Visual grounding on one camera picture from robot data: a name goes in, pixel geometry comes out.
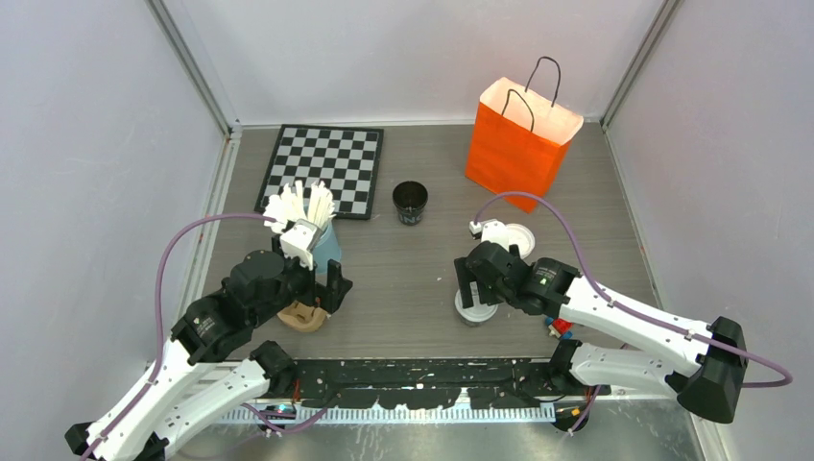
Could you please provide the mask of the white sip lid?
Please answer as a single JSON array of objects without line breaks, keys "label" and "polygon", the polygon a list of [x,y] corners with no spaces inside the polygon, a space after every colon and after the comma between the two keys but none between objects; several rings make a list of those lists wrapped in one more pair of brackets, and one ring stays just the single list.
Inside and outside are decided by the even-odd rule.
[{"label": "white sip lid", "polygon": [[459,315],[460,318],[467,318],[470,320],[491,319],[496,314],[500,306],[500,304],[481,303],[478,296],[478,291],[476,289],[472,290],[472,300],[473,306],[469,308],[464,308],[462,293],[460,290],[456,292],[454,298],[454,307],[456,313]]}]

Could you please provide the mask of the black paper cup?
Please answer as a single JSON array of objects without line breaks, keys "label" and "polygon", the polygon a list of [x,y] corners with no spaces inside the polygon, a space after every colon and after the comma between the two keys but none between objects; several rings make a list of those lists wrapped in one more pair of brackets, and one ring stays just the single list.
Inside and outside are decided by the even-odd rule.
[{"label": "black paper cup", "polygon": [[420,223],[428,201],[426,187],[415,181],[399,183],[392,193],[397,220],[406,226]]},{"label": "black paper cup", "polygon": [[470,319],[467,319],[467,318],[461,318],[460,320],[464,325],[466,325],[468,327],[471,327],[471,328],[481,327],[481,326],[485,325],[489,321],[489,319],[487,319],[487,320],[470,320]]}]

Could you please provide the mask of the white cup lid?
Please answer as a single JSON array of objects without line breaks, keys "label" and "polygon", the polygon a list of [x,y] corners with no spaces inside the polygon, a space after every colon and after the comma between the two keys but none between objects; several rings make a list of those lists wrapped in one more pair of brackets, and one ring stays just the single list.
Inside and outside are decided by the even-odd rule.
[{"label": "white cup lid", "polygon": [[522,258],[528,257],[536,247],[534,234],[523,225],[517,223],[507,224],[506,233],[509,237],[509,243],[517,245]]}]

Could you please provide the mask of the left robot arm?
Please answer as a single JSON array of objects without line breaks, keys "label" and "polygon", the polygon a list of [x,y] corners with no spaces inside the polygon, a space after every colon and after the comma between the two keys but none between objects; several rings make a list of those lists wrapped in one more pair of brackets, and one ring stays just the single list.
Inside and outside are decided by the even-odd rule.
[{"label": "left robot arm", "polygon": [[142,384],[98,420],[69,427],[68,447],[83,460],[165,459],[182,433],[232,406],[266,393],[286,396],[296,381],[296,365],[278,343],[265,341],[226,379],[197,395],[192,409],[180,403],[190,387],[280,311],[299,302],[332,314],[352,287],[336,260],[328,261],[326,282],[320,283],[298,257],[284,256],[278,243],[249,253],[219,290],[187,307]]}]

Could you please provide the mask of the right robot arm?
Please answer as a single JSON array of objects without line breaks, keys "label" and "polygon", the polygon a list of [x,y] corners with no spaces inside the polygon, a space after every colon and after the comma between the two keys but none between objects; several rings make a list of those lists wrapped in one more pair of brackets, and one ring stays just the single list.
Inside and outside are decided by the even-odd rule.
[{"label": "right robot arm", "polygon": [[733,421],[749,360],[743,328],[665,313],[609,288],[591,285],[577,268],[543,257],[533,264],[517,251],[482,242],[454,266],[464,309],[476,302],[507,304],[528,315],[599,330],[626,344],[606,349],[564,339],[551,357],[548,381],[561,394],[582,385],[636,388],[673,396],[690,413],[719,424]]}]

